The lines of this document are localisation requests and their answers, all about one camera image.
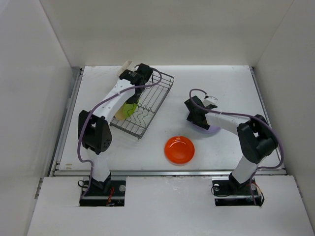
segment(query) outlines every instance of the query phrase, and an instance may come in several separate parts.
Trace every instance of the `white table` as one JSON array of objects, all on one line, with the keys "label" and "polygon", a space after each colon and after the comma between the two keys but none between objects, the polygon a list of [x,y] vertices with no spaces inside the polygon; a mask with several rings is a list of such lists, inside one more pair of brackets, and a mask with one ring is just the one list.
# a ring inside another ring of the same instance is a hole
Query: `white table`
[{"label": "white table", "polygon": [[129,177],[124,207],[79,207],[79,177],[44,179],[28,236],[314,236],[292,176],[257,176],[258,206],[215,206],[209,177]]},{"label": "white table", "polygon": [[[175,78],[173,88],[162,104],[142,139],[138,140],[115,127],[111,127],[113,141],[106,151],[111,170],[233,170],[241,156],[238,138],[225,130],[215,135],[196,131],[186,121],[188,110],[184,102],[192,88],[201,88],[218,99],[222,111],[262,114],[264,111],[248,66],[155,66]],[[78,115],[89,111],[114,86],[119,66],[87,66],[76,99],[59,170],[89,170],[88,164],[78,161],[76,154]],[[166,141],[183,135],[195,145],[194,158],[184,166],[171,164],[164,156]],[[88,158],[85,150],[83,158]],[[263,165],[275,166],[279,162],[276,152],[267,157]]]}]

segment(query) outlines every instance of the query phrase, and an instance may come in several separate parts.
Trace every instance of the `dish rack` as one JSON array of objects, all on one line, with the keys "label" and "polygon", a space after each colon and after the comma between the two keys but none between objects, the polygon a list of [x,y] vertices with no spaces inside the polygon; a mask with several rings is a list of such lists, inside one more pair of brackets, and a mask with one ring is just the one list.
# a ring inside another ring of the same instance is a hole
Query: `dish rack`
[{"label": "dish rack", "polygon": [[[162,72],[161,74],[162,80],[159,84],[145,88],[142,92],[134,113],[125,120],[117,120],[114,117],[110,123],[111,126],[131,134],[138,139],[143,137],[174,83],[173,76]],[[159,74],[154,71],[148,85],[156,83],[159,80]]]}]

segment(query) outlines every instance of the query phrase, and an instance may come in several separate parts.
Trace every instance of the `red plate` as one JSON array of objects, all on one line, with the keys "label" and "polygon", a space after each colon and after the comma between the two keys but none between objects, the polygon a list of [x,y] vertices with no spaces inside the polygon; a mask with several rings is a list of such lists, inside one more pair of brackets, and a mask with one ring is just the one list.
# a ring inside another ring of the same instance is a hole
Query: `red plate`
[{"label": "red plate", "polygon": [[183,165],[192,160],[195,147],[191,140],[184,136],[175,136],[167,141],[165,155],[174,164]]}]

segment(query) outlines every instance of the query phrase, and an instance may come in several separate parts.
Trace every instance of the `purple cable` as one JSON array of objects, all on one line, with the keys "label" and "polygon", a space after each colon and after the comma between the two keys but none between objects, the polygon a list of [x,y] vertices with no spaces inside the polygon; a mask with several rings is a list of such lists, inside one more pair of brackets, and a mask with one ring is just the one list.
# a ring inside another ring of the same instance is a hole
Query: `purple cable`
[{"label": "purple cable", "polygon": [[261,170],[261,169],[268,169],[268,170],[277,169],[277,168],[279,168],[279,167],[283,164],[283,162],[284,162],[284,148],[283,148],[283,145],[282,145],[282,143],[281,143],[281,141],[280,141],[280,138],[279,138],[278,134],[277,134],[274,130],[272,130],[272,128],[271,128],[268,124],[266,124],[266,123],[263,122],[262,120],[258,119],[257,117],[254,117],[254,116],[251,116],[251,115],[242,114],[242,113],[218,112],[218,111],[208,110],[208,109],[206,109],[206,108],[204,108],[204,107],[199,106],[199,105],[198,105],[197,103],[195,103],[194,100],[192,99],[191,92],[193,92],[193,91],[200,91],[200,92],[203,92],[205,95],[207,95],[207,93],[206,93],[204,90],[198,89],[198,88],[193,88],[192,90],[190,90],[190,92],[189,92],[189,98],[190,98],[190,100],[191,100],[191,102],[193,103],[194,106],[196,106],[196,107],[198,107],[198,108],[200,108],[200,109],[202,109],[202,110],[204,110],[204,111],[212,112],[212,113],[216,113],[216,114],[223,114],[223,115],[228,115],[228,116],[248,117],[248,118],[254,119],[254,120],[258,121],[260,124],[262,124],[263,126],[265,126],[265,127],[276,137],[276,140],[277,140],[277,142],[278,142],[278,144],[279,144],[279,150],[280,150],[280,155],[281,155],[279,164],[276,165],[276,166],[273,166],[273,167],[268,167],[268,166],[261,166],[261,167],[258,167],[258,168],[256,169],[256,171],[251,175],[251,178],[250,178],[250,192],[251,192],[251,195],[252,195],[253,202],[254,202],[254,204],[255,204],[255,206],[256,206],[255,196],[254,196],[254,193],[253,193],[253,191],[252,191],[252,178],[254,177],[254,175],[256,174],[256,172],[257,172],[258,170]]},{"label": "purple cable", "polygon": [[157,72],[159,74],[159,81],[157,81],[156,83],[153,83],[151,85],[139,85],[139,86],[133,86],[133,87],[129,87],[129,88],[126,88],[126,89],[123,89],[121,90],[119,93],[116,93],[115,95],[101,101],[100,103],[98,103],[96,106],[93,107],[92,110],[90,110],[86,120],[84,121],[84,124],[82,126],[82,129],[81,129],[81,132],[80,132],[80,136],[79,136],[79,141],[78,141],[78,147],[77,147],[77,154],[78,154],[78,158],[79,158],[79,161],[82,162],[82,163],[86,163],[86,162],[89,162],[91,164],[91,172],[90,172],[90,178],[89,178],[89,185],[87,187],[87,189],[85,190],[85,192],[82,194],[82,196],[80,197],[80,199],[82,199],[86,193],[88,192],[90,186],[91,186],[91,180],[92,180],[92,175],[93,175],[93,169],[94,169],[94,162],[92,160],[83,160],[82,157],[81,157],[81,143],[82,143],[82,140],[83,140],[83,135],[84,135],[84,132],[85,132],[85,129],[87,128],[88,126],[88,123],[89,123],[89,120],[91,118],[91,116],[93,115],[93,112],[99,107],[101,106],[102,104],[104,104],[105,102],[108,102],[109,100],[117,97],[120,93],[123,93],[123,92],[126,92],[130,89],[141,89],[141,88],[148,88],[148,87],[152,87],[154,85],[157,85],[159,82],[161,82],[162,80],[162,74],[161,72],[159,72],[157,69],[155,68],[151,68],[153,71]]}]

